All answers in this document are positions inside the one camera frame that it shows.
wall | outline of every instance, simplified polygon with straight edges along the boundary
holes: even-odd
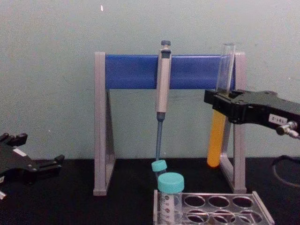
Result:
[[[93,157],[93,53],[219,53],[235,42],[247,55],[247,89],[299,102],[300,2],[212,0],[2,0],[0,131],[29,135],[33,158]],[[119,158],[154,157],[153,90],[114,90]],[[162,151],[205,157],[211,106],[203,90],[172,90]],[[299,155],[299,142],[247,125],[247,155]]]

